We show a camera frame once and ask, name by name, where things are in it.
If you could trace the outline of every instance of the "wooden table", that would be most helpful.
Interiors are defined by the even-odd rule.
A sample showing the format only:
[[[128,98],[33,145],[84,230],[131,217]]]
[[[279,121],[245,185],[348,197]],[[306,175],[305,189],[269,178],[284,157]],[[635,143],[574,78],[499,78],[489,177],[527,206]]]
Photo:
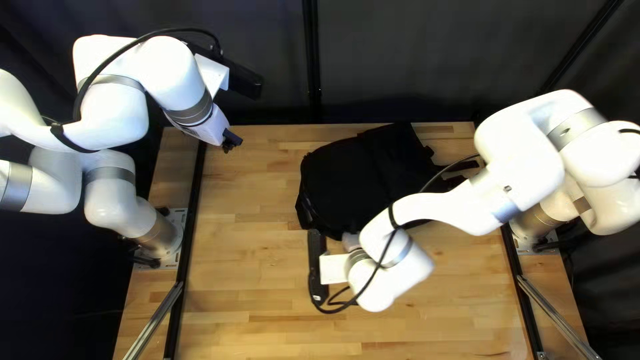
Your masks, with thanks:
[[[234,132],[244,138],[241,147],[229,154],[209,147],[179,359],[531,358],[499,231],[476,237],[436,222],[410,230],[436,268],[384,312],[351,307],[323,315],[310,303],[307,232],[294,210],[300,161],[319,146],[376,126],[239,126]],[[414,128],[435,150],[437,164],[475,152],[469,122]],[[179,135],[170,130],[162,152],[165,140]],[[167,188],[160,169],[153,189]],[[154,194],[151,198],[154,205],[165,205]],[[333,253],[341,251],[340,243],[328,242]],[[561,266],[558,257],[539,262],[543,265],[533,261],[531,267]],[[546,281],[553,291],[564,290],[564,303],[577,314],[564,270],[561,275],[564,279]],[[126,353],[174,280],[171,270],[133,274],[115,359]],[[568,320],[579,324],[579,316]],[[166,319],[142,358],[162,359],[165,335]]]

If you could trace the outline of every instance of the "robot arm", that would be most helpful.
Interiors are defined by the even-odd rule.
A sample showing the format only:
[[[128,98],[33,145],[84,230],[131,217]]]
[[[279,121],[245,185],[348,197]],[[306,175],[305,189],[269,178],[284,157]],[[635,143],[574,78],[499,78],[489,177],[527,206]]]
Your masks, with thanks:
[[[132,38],[94,35],[74,46],[76,80],[85,79]],[[145,91],[182,131],[227,151],[241,139],[213,103],[228,87],[228,68],[193,56],[172,37],[153,37],[124,52],[92,83],[82,105],[82,119],[63,126],[78,152],[54,135],[20,81],[0,70],[0,136],[15,135],[36,145],[29,165],[0,160],[0,209],[62,214],[76,208],[86,174],[84,213],[92,224],[133,239],[153,258],[180,245],[182,229],[136,196],[133,160],[105,150],[134,142],[148,129]]]
[[[76,41],[74,66],[79,87],[98,64],[132,38],[92,35]],[[172,37],[154,37],[109,64],[87,91],[82,120],[65,124],[64,135],[88,150],[142,138],[148,129],[145,91],[171,123],[213,145],[222,145],[229,123],[212,98],[228,86],[228,68]],[[54,151],[74,151],[60,142],[40,117],[26,89],[0,70],[0,135],[13,134]]]
[[[78,154],[36,147],[29,165],[0,161],[0,209],[68,213],[80,200],[83,173],[84,215],[91,224],[133,239],[154,258],[177,249],[181,229],[136,196],[133,159],[117,151]]]
[[[476,149],[488,162],[485,169],[447,193],[417,193],[397,200],[391,205],[393,218],[399,225],[439,220],[482,235],[552,194],[563,184],[565,171],[590,186],[620,187],[640,163],[640,138],[625,138],[628,135],[618,131],[620,126],[604,120],[587,100],[570,90],[510,106],[486,119],[476,131]],[[637,128],[628,122],[623,126]],[[600,163],[603,158],[608,161],[606,173]],[[622,193],[628,195],[628,189]],[[626,217],[626,224],[639,218],[640,206],[637,214]],[[344,263],[344,280],[354,293],[369,280],[393,230],[388,209],[362,229],[361,253],[350,255]],[[322,260],[321,278],[323,263],[329,263]],[[429,256],[399,229],[358,304],[368,311],[382,311],[432,270]]]

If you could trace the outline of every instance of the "black curtain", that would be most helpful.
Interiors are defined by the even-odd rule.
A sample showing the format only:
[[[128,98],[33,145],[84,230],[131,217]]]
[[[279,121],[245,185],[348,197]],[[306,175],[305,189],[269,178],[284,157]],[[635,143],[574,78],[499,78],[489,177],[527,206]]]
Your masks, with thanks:
[[[258,101],[218,92],[215,100],[232,124],[481,121],[534,96],[604,3],[320,1],[322,119],[308,117],[298,0],[5,0],[0,67],[23,82],[43,114],[65,120],[76,92],[71,50],[78,37],[137,37],[198,26],[219,36],[226,57],[265,78]],[[612,119],[640,119],[639,6],[626,0],[557,86],[582,93]],[[205,39],[189,38],[205,45]],[[148,103],[150,133],[124,147],[136,160],[142,196],[148,194],[164,123],[157,106]],[[3,159],[26,162],[29,151],[15,138],[0,138]],[[57,217],[0,213],[0,225],[9,254],[3,277],[9,287],[2,299],[10,313],[10,335],[3,339],[8,357],[110,358],[131,269],[115,235],[87,224],[81,207]],[[633,233],[620,236],[628,240],[617,246],[633,243]],[[600,263],[604,248],[591,249],[588,256],[576,251],[576,268]],[[621,289],[636,289],[620,276]],[[581,278],[575,278],[578,290]],[[576,292],[579,304],[583,294]],[[598,294],[588,292],[594,299]],[[615,311],[618,305],[608,299],[602,303]],[[637,323],[635,313],[620,314],[626,316],[624,329]],[[609,329],[602,324],[590,336]],[[619,329],[620,323],[608,324]]]

